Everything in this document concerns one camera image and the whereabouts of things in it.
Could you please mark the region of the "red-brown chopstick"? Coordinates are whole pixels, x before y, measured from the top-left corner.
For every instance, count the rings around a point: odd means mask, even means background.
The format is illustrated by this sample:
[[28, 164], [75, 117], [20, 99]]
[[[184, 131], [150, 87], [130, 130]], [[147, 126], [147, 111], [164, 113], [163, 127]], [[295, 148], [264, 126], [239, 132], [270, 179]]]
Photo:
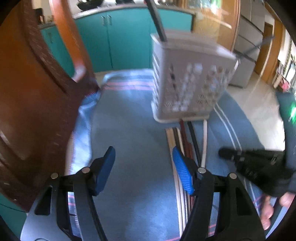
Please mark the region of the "red-brown chopstick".
[[191, 144], [189, 143], [189, 141], [187, 139], [185, 124], [184, 124], [183, 120], [180, 120], [180, 128], [181, 128], [181, 137], [182, 137], [182, 142], [183, 142], [183, 146], [184, 146], [185, 156], [192, 159], [193, 158], [193, 150], [192, 150]]

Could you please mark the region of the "white chopstick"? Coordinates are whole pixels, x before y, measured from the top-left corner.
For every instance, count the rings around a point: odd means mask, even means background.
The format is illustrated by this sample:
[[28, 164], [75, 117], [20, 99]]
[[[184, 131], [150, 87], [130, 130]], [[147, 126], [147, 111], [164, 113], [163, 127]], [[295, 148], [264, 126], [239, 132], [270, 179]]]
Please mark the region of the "white chopstick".
[[171, 165], [173, 168], [173, 177], [174, 177], [176, 199], [177, 199], [179, 233], [181, 237], [186, 226], [186, 212], [185, 212], [185, 201], [184, 201], [184, 193], [182, 190], [182, 184], [178, 176], [175, 163], [173, 161], [173, 148], [176, 146], [176, 142], [175, 142], [174, 132], [172, 128], [166, 129], [166, 138], [168, 141], [169, 153], [171, 156]]
[[208, 140], [208, 124], [207, 120], [203, 120], [203, 151], [202, 151], [202, 160], [201, 167], [205, 168], [206, 166], [206, 155], [207, 155], [207, 140]]

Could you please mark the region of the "dark brown chopstick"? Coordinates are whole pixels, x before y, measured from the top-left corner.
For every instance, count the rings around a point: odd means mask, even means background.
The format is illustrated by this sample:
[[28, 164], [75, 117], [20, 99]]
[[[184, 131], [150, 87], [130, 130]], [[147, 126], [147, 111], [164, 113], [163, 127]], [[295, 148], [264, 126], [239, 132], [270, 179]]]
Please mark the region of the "dark brown chopstick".
[[198, 146], [198, 142], [197, 142], [197, 138], [196, 138], [196, 134], [195, 134], [195, 130], [193, 127], [193, 124], [191, 121], [187, 122], [189, 131], [190, 131], [190, 135], [191, 135], [191, 139], [192, 139], [192, 143], [194, 146], [194, 150], [195, 150], [195, 154], [196, 154], [196, 159], [197, 159], [197, 163], [198, 166], [201, 167], [201, 155], [200, 155], [200, 150], [199, 150], [199, 146]]

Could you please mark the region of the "blue striped cloth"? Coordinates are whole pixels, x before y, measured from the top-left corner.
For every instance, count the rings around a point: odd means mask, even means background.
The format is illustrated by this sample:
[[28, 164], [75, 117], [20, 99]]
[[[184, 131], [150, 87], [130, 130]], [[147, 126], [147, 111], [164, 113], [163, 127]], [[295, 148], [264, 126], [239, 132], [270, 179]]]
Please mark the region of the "blue striped cloth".
[[[108, 240], [180, 240], [177, 199], [166, 136], [178, 123], [152, 116], [152, 70], [105, 75], [101, 91], [83, 99], [74, 130], [75, 174], [109, 146], [116, 159], [94, 204]], [[206, 169], [219, 176], [235, 171], [219, 158], [221, 147], [263, 149], [243, 110], [228, 92], [208, 120]]]

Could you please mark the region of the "carved wooden chair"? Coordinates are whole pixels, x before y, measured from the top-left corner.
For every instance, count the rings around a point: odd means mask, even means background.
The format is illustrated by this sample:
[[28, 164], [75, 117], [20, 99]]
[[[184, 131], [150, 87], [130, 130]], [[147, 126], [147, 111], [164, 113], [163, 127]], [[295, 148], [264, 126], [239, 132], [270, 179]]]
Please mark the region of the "carved wooden chair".
[[68, 2], [50, 7], [73, 77], [50, 53], [32, 2], [1, 3], [1, 193], [24, 211], [52, 173], [65, 173], [79, 106], [98, 90]]

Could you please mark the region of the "grey plastic utensil holder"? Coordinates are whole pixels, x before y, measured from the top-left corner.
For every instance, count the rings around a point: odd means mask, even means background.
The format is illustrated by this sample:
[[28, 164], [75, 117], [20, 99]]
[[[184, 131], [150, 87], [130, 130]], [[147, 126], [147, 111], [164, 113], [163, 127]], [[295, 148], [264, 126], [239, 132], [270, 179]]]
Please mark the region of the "grey plastic utensil holder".
[[167, 31], [167, 41], [152, 38], [154, 87], [152, 113], [160, 123], [209, 118], [240, 63], [213, 39]]

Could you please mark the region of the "silver refrigerator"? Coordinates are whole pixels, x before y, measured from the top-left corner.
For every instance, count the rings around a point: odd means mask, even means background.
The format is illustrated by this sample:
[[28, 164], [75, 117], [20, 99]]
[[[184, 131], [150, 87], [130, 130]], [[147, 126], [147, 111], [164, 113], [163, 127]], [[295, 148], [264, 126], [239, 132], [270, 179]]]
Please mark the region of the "silver refrigerator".
[[263, 1], [241, 1], [238, 36], [234, 52], [245, 54], [234, 73], [231, 85], [245, 88], [255, 68], [260, 53], [258, 46], [263, 39], [265, 7]]

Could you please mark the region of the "glass sliding door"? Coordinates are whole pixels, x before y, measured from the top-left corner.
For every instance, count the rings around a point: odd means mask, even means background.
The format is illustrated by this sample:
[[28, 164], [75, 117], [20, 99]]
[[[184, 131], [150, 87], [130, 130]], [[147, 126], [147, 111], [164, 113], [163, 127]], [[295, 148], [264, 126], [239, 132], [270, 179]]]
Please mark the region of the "glass sliding door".
[[215, 40], [233, 51], [240, 20], [240, 1], [180, 1], [179, 5], [195, 13], [193, 32]]

